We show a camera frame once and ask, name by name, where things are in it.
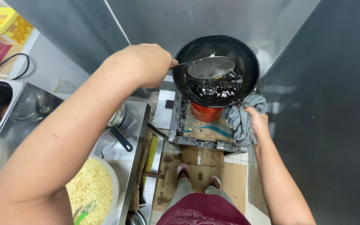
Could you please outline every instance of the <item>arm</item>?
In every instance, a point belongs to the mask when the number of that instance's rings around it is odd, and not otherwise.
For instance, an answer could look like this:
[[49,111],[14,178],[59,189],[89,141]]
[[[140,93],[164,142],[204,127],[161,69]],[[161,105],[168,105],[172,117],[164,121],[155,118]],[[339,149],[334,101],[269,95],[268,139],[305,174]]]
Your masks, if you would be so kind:
[[80,171],[120,104],[137,88],[157,86],[176,63],[155,44],[129,46],[107,58],[3,167],[0,224],[73,224],[65,185]]
[[267,115],[259,114],[253,107],[244,110],[251,115],[258,141],[254,150],[272,224],[316,224],[269,135]]

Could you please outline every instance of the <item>sandal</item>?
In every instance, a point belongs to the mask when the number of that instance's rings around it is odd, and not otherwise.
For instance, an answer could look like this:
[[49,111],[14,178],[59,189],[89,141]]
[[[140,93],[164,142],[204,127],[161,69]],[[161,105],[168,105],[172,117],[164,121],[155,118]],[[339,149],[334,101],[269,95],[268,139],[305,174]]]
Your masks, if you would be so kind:
[[179,179],[179,176],[182,175],[183,173],[187,176],[188,179],[190,179],[188,173],[186,172],[186,169],[189,171],[186,163],[182,163],[177,167],[177,180]]
[[[222,184],[220,183],[219,177],[217,177],[216,175],[212,175],[209,177],[208,182],[210,181],[211,178],[213,178],[213,181],[211,183],[208,183],[208,186],[213,186],[213,187],[216,187],[216,189],[221,190]],[[216,184],[214,182],[215,180],[217,180],[217,182],[219,183],[219,186],[220,186],[219,188],[216,186]]]

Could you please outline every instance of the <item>foot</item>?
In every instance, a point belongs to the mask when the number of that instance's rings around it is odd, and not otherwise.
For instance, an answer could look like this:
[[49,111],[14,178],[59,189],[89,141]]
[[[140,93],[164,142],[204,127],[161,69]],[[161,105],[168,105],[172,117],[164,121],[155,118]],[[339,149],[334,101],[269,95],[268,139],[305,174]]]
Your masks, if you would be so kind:
[[182,178],[190,179],[188,176],[188,166],[186,163],[182,163],[177,167],[177,181]]
[[209,177],[208,186],[216,187],[217,189],[222,189],[222,184],[220,183],[219,177],[212,175]]

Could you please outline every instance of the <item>person's left hand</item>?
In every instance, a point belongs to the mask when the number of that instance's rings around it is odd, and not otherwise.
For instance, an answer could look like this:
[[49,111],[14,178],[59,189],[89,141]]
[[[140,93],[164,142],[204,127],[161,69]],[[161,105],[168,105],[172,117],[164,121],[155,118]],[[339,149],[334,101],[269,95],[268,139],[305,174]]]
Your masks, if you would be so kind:
[[108,57],[103,66],[123,66],[129,71],[139,87],[157,87],[165,78],[168,69],[178,64],[172,55],[157,44],[129,45]]

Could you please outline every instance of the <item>red gas canister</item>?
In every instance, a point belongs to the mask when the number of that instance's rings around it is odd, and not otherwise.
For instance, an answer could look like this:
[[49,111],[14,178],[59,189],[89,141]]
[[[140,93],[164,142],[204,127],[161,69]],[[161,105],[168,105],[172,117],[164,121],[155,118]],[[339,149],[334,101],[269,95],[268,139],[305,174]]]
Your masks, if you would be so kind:
[[210,108],[191,102],[191,110],[193,111],[194,117],[197,120],[202,122],[212,122],[220,118],[223,107]]

